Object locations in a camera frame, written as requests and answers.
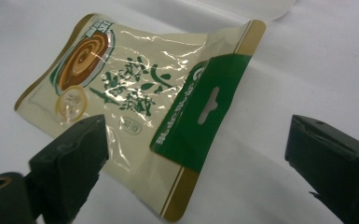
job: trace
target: hang hole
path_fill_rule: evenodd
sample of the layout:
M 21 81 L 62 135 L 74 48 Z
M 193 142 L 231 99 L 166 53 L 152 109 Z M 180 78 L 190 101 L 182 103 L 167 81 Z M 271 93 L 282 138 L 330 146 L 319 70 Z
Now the hang hole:
M 208 103 L 206 103 L 206 106 L 203 108 L 200 114 L 199 124 L 203 124 L 205 120 L 208 118 L 209 113 L 217 109 L 216 96 L 218 93 L 219 93 L 219 88 L 215 87 L 211 92 L 211 96 L 209 97 Z

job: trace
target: green label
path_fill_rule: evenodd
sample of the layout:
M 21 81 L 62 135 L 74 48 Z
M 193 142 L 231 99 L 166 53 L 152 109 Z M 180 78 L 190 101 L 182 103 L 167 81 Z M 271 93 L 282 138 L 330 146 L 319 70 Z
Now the green label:
M 159 126 L 152 150 L 200 172 L 250 59 L 229 54 L 197 64 Z M 215 107 L 205 110 L 210 99 Z

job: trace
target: brown swirl image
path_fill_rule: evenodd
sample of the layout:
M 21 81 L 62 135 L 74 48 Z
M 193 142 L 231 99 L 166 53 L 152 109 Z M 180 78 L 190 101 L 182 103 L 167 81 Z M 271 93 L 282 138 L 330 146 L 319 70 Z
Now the brown swirl image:
M 96 32 L 84 38 L 69 55 L 58 80 L 61 90 L 81 84 L 95 69 L 108 47 L 106 34 Z

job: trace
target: snack bag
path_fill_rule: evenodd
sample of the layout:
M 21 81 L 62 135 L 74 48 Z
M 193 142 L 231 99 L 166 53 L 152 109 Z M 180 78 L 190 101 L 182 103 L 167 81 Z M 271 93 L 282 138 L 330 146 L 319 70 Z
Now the snack bag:
M 104 171 L 175 221 L 264 29 L 154 35 L 90 14 L 15 110 L 52 137 L 104 114 Z

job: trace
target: white surface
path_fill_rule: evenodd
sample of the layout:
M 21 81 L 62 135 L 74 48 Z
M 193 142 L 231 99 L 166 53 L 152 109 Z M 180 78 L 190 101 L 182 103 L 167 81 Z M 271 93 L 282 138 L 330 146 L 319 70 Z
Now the white surface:
M 84 15 L 101 12 L 154 33 L 209 32 L 241 23 L 242 16 L 209 21 L 172 8 L 167 17 L 152 4 L 157 2 L 0 1 L 0 174 L 27 174 L 27 161 L 52 140 L 13 105 Z M 340 223 L 283 159 L 293 114 L 359 139 L 359 2 L 298 0 L 269 23 L 180 223 Z M 161 222 L 102 174 L 74 223 Z

